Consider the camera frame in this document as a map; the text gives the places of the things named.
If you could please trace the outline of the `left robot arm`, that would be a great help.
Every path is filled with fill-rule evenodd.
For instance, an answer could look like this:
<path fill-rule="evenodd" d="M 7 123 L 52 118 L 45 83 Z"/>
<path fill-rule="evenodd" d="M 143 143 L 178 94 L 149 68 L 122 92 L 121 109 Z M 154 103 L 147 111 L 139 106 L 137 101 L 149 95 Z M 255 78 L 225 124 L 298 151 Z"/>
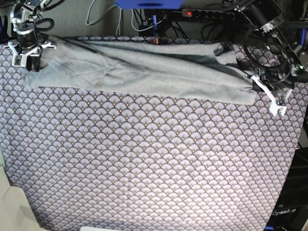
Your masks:
<path fill-rule="evenodd" d="M 236 0 L 232 10 L 250 23 L 243 38 L 247 58 L 270 88 L 293 88 L 308 82 L 308 2 L 306 0 Z M 256 34 L 279 62 L 265 66 L 248 49 Z"/>

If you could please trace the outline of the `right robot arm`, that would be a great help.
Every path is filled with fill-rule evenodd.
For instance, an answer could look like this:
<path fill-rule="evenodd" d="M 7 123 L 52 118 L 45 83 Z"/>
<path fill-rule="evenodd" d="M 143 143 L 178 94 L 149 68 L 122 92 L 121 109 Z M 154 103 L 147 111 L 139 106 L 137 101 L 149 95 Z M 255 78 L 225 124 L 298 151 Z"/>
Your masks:
<path fill-rule="evenodd" d="M 41 14 L 60 6 L 60 0 L 51 5 L 50 0 L 22 0 L 14 5 L 10 13 L 16 43 L 8 42 L 13 53 L 12 66 L 25 67 L 28 71 L 40 70 L 40 59 L 44 49 L 56 48 L 46 32 L 54 27 L 54 20 L 41 18 Z"/>

